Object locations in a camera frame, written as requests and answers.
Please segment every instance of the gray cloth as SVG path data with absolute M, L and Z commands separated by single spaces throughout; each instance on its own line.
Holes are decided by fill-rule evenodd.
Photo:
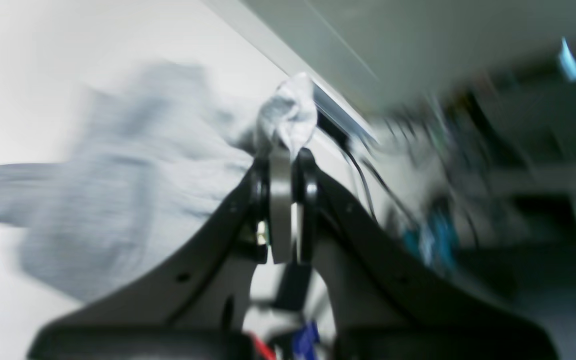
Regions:
M 303 85 L 293 91 L 305 91 L 305 100 L 275 95 L 260 114 L 304 121 L 301 108 L 314 109 L 312 85 L 310 93 Z M 96 96 L 87 130 L 64 164 L 0 166 L 0 189 L 10 189 L 0 195 L 0 221 L 29 228 L 19 248 L 23 270 L 89 302 L 183 246 L 252 164 L 242 149 L 254 149 L 258 136 L 250 133 L 260 126 L 226 115 L 201 68 L 158 64 L 123 95 Z M 316 112 L 308 116 L 316 121 Z M 224 135 L 229 126 L 249 130 L 235 139 Z M 24 176 L 32 180 L 20 182 Z

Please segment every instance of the blue object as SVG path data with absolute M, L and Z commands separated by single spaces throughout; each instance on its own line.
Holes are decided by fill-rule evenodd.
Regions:
M 315 344 L 320 342 L 320 332 L 317 330 L 317 323 L 311 321 L 301 330 L 295 333 L 292 338 L 292 353 L 295 359 L 317 360 Z

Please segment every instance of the red wire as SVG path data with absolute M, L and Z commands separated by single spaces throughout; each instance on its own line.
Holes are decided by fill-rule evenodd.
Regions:
M 261 341 L 257 335 L 250 333 L 250 337 L 252 337 L 254 342 L 254 348 L 259 354 L 261 354 L 261 356 L 263 356 L 265 360 L 277 360 L 275 357 L 275 352 L 272 351 L 272 349 L 270 349 L 270 347 L 268 347 L 265 342 Z

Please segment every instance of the gray fabric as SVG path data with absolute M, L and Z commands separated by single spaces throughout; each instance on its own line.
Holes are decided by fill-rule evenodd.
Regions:
M 303 104 L 314 108 L 307 103 L 312 87 L 307 91 L 299 102 L 272 96 L 263 109 L 277 107 L 284 121 L 302 119 Z M 256 129 L 255 119 L 218 109 L 201 68 L 171 63 L 147 68 L 121 96 L 96 96 L 89 117 L 64 164 L 42 164 L 43 173 L 36 164 L 0 166 L 0 177 L 12 174 L 0 189 L 18 182 L 16 174 L 35 176 L 23 191 L 0 196 L 3 223 L 22 212 L 5 198 L 34 203 L 24 215 L 31 219 L 14 223 L 29 227 L 19 248 L 23 270 L 85 302 L 185 244 L 252 164 L 240 148 L 253 150 Z M 229 128 L 240 138 L 226 136 Z

